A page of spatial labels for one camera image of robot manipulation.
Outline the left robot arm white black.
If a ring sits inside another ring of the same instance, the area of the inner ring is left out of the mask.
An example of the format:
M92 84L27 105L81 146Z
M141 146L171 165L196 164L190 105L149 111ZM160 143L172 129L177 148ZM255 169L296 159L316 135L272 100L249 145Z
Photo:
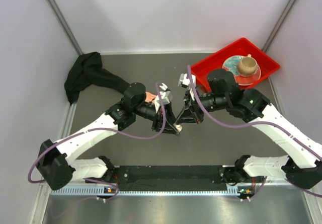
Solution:
M125 135L124 130L135 122L137 116L150 120L151 128L157 135L179 135L182 128L175 123L171 90L164 83L158 83L156 88L158 95L154 103L148 103L145 101L145 86L133 83L126 89L121 100L94 122L57 142L49 139L43 142L36 168L49 187L55 191L71 181L87 178L111 181L115 167L107 157L81 160L79 156L117 133Z

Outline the beige nail polish bottle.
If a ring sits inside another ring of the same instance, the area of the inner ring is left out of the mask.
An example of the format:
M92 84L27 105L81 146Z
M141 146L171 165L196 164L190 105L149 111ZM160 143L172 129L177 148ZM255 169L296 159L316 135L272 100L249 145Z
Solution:
M176 128L176 130L178 132L181 132L182 131L182 126L181 125L175 124L174 127Z

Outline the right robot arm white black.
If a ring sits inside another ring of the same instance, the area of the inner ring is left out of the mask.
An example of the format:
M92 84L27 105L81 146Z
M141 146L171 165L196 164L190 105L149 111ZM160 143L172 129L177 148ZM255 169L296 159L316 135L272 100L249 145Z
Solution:
M239 183L258 176L283 178L305 190L321 182L321 144L290 123L261 92L241 89L233 73L219 68L211 71L207 80L210 92L199 95L195 76L191 72L181 74L178 85L186 92L178 124L202 123L205 115L212 118L210 112L224 109L244 123L229 125L213 119L214 122L233 129L252 126L286 152L281 157L243 155L234 166L225 168L223 181Z

